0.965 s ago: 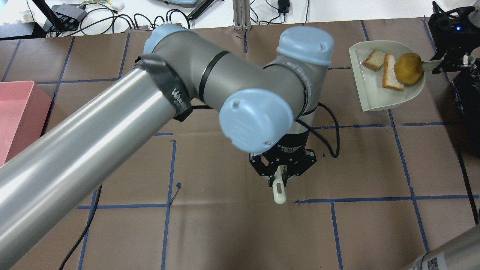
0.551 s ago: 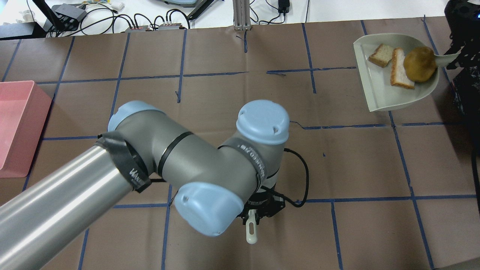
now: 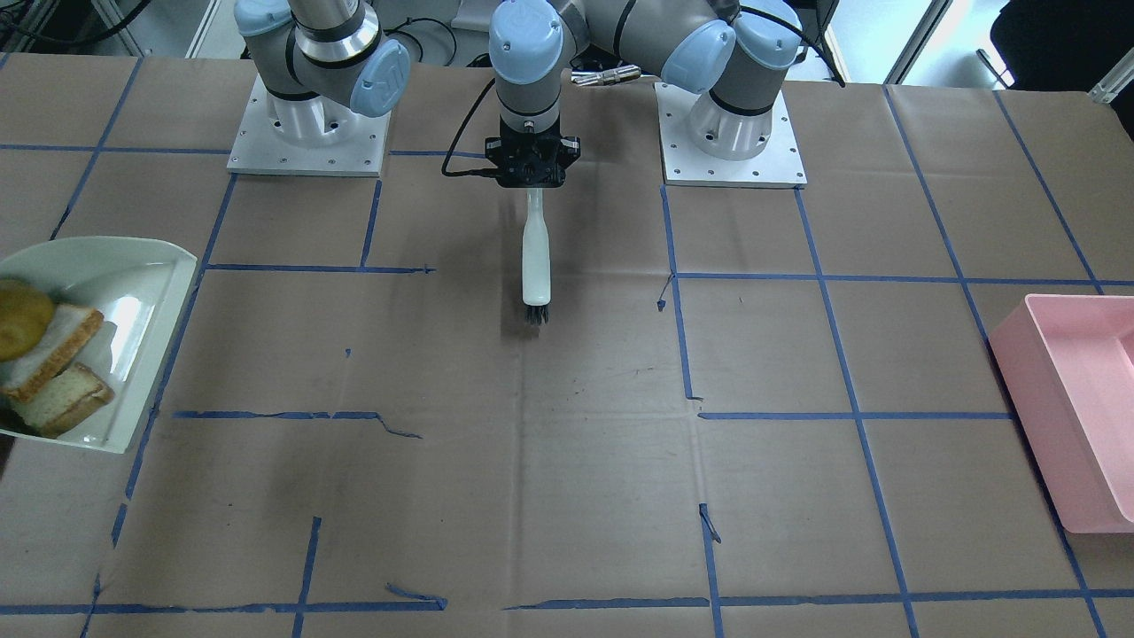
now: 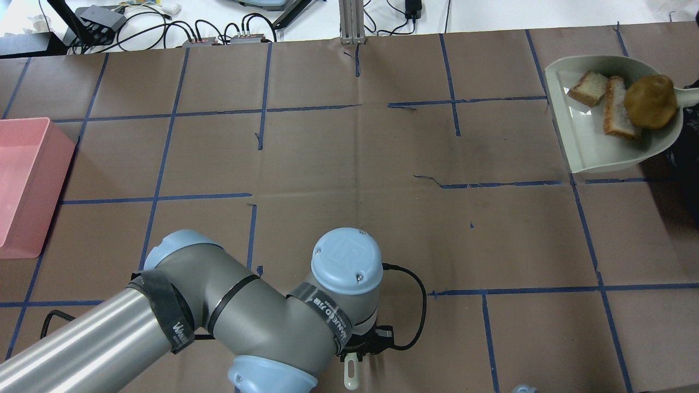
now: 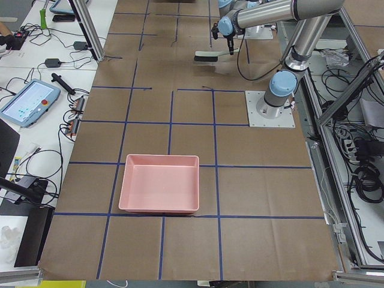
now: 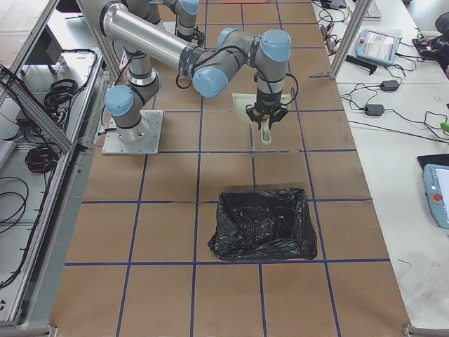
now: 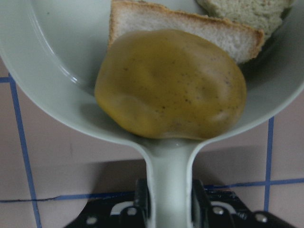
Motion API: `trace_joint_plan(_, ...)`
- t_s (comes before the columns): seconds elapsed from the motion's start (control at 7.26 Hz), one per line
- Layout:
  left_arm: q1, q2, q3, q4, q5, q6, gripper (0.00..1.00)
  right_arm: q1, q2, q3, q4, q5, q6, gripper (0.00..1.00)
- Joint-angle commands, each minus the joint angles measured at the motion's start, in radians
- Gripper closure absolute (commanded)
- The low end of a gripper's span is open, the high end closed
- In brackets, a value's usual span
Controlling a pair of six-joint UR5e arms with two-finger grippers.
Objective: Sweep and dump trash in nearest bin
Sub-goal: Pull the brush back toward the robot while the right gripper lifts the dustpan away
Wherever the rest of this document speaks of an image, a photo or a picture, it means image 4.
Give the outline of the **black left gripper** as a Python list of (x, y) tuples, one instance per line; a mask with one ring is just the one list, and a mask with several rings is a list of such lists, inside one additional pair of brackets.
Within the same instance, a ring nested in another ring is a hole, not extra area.
[(379, 355), (392, 348), (394, 344), (394, 326), (374, 324), (363, 335), (352, 334), (347, 345), (340, 352), (339, 360), (345, 362), (348, 355), (356, 355), (358, 361), (362, 361), (365, 355)]

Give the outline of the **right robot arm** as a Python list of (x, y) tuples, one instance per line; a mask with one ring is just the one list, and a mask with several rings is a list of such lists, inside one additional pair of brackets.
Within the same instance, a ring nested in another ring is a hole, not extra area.
[(517, 385), (512, 390), (512, 393), (538, 393), (538, 389), (529, 385)]

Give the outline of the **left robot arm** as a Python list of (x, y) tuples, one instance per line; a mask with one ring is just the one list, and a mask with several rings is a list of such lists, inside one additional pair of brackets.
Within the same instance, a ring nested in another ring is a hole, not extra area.
[(2, 363), (2, 391), (120, 391), (205, 329), (234, 353), (238, 390), (310, 392), (375, 322), (383, 272), (376, 241), (342, 227), (317, 241), (307, 278), (281, 294), (212, 239), (180, 230), (120, 293)]

